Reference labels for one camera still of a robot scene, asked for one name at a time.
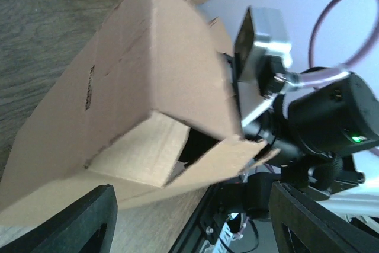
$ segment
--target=screw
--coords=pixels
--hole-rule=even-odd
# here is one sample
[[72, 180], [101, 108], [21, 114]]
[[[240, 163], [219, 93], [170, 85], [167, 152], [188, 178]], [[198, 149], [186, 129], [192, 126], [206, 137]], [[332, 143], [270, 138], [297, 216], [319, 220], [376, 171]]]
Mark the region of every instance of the screw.
[[213, 228], [211, 228], [210, 226], [208, 226], [208, 227], [206, 228], [206, 230], [205, 230], [205, 233], [206, 233], [207, 235], [211, 235], [211, 234], [213, 233]]

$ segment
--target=wooden table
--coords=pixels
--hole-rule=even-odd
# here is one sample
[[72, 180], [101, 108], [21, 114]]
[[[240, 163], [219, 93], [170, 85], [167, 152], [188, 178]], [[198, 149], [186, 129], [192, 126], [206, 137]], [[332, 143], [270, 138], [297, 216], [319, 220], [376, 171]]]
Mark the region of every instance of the wooden table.
[[[0, 177], [17, 130], [121, 0], [0, 0]], [[112, 252], [167, 252], [204, 190], [119, 212]], [[0, 227], [0, 245], [31, 228]]]

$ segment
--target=green light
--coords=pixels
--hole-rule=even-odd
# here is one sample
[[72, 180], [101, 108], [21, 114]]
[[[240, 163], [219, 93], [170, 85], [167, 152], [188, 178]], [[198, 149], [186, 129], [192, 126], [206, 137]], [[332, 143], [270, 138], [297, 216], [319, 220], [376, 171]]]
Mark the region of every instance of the green light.
[[357, 143], [362, 142], [362, 139], [361, 139], [359, 136], [353, 136], [351, 139], [352, 139], [354, 142], [357, 142]]

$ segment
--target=wall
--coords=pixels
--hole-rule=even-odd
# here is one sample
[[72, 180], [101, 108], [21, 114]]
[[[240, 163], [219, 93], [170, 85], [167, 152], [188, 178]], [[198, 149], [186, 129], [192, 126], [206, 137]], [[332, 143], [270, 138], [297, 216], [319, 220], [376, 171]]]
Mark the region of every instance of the wall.
[[[209, 0], [200, 6], [200, 10], [209, 19], [221, 17], [228, 32], [235, 39], [247, 6], [280, 9], [293, 43], [294, 64], [291, 69], [300, 72], [307, 69], [307, 49], [313, 25], [329, 1]], [[375, 21], [376, 9], [375, 0], [343, 0], [338, 4], [327, 17], [318, 35], [315, 64], [333, 66], [347, 60], [370, 32]], [[377, 97], [379, 97], [378, 58], [379, 46], [376, 46], [361, 64], [354, 68], [354, 71], [366, 80]], [[358, 170], [365, 172], [368, 182], [349, 193], [379, 195], [379, 158], [363, 152], [355, 155], [355, 162]]]

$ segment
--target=floor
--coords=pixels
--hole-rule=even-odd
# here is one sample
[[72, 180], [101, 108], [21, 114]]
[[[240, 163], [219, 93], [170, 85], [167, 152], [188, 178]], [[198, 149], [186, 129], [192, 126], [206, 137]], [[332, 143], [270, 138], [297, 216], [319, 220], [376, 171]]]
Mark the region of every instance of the floor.
[[17, 130], [121, 0], [0, 0], [0, 177]]

